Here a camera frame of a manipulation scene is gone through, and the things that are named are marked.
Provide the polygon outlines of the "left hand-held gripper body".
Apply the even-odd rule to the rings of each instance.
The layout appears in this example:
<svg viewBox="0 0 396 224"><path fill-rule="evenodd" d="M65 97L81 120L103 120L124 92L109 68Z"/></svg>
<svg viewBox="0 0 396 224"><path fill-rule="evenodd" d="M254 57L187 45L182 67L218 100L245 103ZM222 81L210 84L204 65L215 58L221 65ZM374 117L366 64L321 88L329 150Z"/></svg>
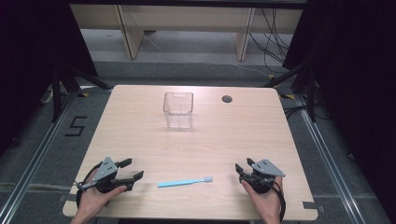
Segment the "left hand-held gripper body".
<svg viewBox="0 0 396 224"><path fill-rule="evenodd" d="M117 179L116 175L119 169L110 157L105 157L90 170L84 181L77 182L77 188L79 191L97 188L102 193L108 193L118 187L117 182L121 179Z"/></svg>

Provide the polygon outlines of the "metal floor rail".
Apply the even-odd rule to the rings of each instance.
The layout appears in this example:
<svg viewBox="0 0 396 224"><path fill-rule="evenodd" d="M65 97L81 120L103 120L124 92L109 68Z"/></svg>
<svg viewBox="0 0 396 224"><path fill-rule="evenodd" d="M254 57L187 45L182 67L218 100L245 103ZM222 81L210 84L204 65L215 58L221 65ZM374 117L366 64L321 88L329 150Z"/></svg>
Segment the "metal floor rail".
<svg viewBox="0 0 396 224"><path fill-rule="evenodd" d="M14 217L14 214L19 208L24 195L26 194L41 163L49 151L50 145L52 144L57 132L59 132L60 127L64 122L66 113L68 112L76 97L77 95L75 93L69 93L65 97L59 116L50 124L35 154L33 155L32 159L30 159L28 165L22 173L21 178L14 185L14 188L11 191L6 203L0 209L0 224L9 224Z"/></svg>
<svg viewBox="0 0 396 224"><path fill-rule="evenodd" d="M352 224L367 224L362 211L353 197L347 182L342 176L339 168L337 167L327 144L318 129L318 125L313 121L311 116L308 114L308 109L302 111L305 125L310 132L314 143L317 147L318 153L323 160L323 163L328 171L328 174L332 180L332 183L336 189L338 196L346 209L346 213Z"/></svg>

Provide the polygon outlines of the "person's right hand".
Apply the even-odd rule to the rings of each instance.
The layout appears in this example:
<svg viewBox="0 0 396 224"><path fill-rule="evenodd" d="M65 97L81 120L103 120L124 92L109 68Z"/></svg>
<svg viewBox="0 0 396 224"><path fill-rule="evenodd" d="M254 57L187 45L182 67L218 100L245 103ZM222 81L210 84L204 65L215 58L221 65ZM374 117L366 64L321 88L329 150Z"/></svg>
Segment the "person's right hand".
<svg viewBox="0 0 396 224"><path fill-rule="evenodd" d="M280 211L281 201L274 190L268 190L264 194L257 193L247 181L241 181L242 186L254 204L256 213L264 224L281 224Z"/></svg>

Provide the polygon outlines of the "black curtain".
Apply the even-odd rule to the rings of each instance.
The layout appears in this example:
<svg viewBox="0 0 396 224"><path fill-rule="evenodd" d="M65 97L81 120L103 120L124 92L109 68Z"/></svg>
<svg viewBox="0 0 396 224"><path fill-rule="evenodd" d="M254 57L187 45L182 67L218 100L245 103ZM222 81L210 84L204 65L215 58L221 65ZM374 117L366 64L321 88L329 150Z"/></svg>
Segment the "black curtain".
<svg viewBox="0 0 396 224"><path fill-rule="evenodd" d="M62 63L97 75L68 2L0 0L0 157Z"/></svg>
<svg viewBox="0 0 396 224"><path fill-rule="evenodd" d="M303 61L340 3L313 71L340 134L396 223L396 0L307 0L284 66Z"/></svg>

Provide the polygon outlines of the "clear plastic container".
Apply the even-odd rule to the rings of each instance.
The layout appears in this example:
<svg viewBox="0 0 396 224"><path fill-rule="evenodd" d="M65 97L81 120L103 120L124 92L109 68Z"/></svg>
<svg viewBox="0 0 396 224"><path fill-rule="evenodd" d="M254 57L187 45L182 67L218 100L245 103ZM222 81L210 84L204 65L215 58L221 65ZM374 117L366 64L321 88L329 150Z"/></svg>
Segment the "clear plastic container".
<svg viewBox="0 0 396 224"><path fill-rule="evenodd" d="M192 92L166 92L163 113L169 128L189 129L193 110Z"/></svg>

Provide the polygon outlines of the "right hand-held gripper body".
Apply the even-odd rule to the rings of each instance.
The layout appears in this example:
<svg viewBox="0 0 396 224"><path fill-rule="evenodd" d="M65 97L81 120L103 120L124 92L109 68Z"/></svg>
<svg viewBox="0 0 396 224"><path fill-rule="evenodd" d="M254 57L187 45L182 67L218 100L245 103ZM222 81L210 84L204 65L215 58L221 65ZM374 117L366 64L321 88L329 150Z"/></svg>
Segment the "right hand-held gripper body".
<svg viewBox="0 0 396 224"><path fill-rule="evenodd" d="M246 179L249 185L259 194L264 194L272 188L275 183L277 176L285 177L285 173L282 172L268 159L262 159L255 161L251 173L246 173Z"/></svg>

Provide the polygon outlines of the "black metal stand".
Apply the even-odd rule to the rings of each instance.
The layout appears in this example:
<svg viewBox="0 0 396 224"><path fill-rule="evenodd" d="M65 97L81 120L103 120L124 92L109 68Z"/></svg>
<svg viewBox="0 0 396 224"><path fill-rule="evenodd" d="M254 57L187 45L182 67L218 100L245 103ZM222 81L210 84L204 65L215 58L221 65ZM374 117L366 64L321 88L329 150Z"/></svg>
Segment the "black metal stand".
<svg viewBox="0 0 396 224"><path fill-rule="evenodd" d="M76 81L76 77L82 77L89 81L96 87L103 90L111 90L112 86L106 84L100 80L97 73L92 75L84 72L83 70L75 67L74 65L58 62L52 71L52 99L53 99L53 118L52 121L56 121L63 112L63 103L61 100L61 86L64 86L68 92L77 93L81 90L81 87Z"/></svg>
<svg viewBox="0 0 396 224"><path fill-rule="evenodd" d="M315 122L315 74L309 63L304 62L297 65L286 74L271 80L268 84L265 84L264 88L273 88L291 77L295 77L293 84L291 85L291 90L294 93L301 93L303 90L306 90L308 117L311 118L312 122Z"/></svg>

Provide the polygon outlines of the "person's left hand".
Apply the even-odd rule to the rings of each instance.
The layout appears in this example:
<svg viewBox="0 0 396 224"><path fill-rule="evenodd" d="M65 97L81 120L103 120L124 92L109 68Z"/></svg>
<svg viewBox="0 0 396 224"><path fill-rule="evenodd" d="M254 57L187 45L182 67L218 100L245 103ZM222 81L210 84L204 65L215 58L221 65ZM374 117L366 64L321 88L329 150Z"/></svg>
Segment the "person's left hand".
<svg viewBox="0 0 396 224"><path fill-rule="evenodd" d="M120 186L108 193L102 193L97 188L90 188L83 191L78 211L70 224L88 224L92 218L103 210L107 203L122 194L126 189L126 186Z"/></svg>

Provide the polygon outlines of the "light blue toothbrush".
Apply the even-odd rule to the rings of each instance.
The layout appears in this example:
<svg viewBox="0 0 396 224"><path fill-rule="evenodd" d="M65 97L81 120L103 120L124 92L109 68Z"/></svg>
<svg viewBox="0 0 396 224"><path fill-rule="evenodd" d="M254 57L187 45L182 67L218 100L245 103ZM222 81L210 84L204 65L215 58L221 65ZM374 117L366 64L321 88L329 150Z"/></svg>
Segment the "light blue toothbrush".
<svg viewBox="0 0 396 224"><path fill-rule="evenodd" d="M195 178L195 179L183 179L183 180L174 180L167 182L160 182L157 184L157 188L169 188L169 187L177 187L177 186L186 186L196 183L210 183L213 181L212 176L205 176L203 178Z"/></svg>

